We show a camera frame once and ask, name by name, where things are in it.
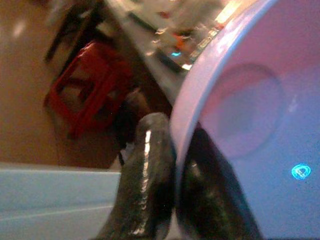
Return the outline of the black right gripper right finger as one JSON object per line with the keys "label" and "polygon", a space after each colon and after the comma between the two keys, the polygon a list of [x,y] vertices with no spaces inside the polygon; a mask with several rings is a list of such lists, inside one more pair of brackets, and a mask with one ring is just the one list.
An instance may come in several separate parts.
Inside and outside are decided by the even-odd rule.
{"label": "black right gripper right finger", "polygon": [[200,127],[185,156],[177,217],[188,240],[263,238],[232,166]]}

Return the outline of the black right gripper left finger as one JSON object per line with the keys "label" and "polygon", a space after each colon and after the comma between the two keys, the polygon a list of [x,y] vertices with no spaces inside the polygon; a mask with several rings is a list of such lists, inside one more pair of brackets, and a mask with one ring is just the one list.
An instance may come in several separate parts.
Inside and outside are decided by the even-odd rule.
{"label": "black right gripper left finger", "polygon": [[96,239],[165,239],[174,208],[174,181],[169,119],[162,112],[150,113],[136,127],[113,208]]}

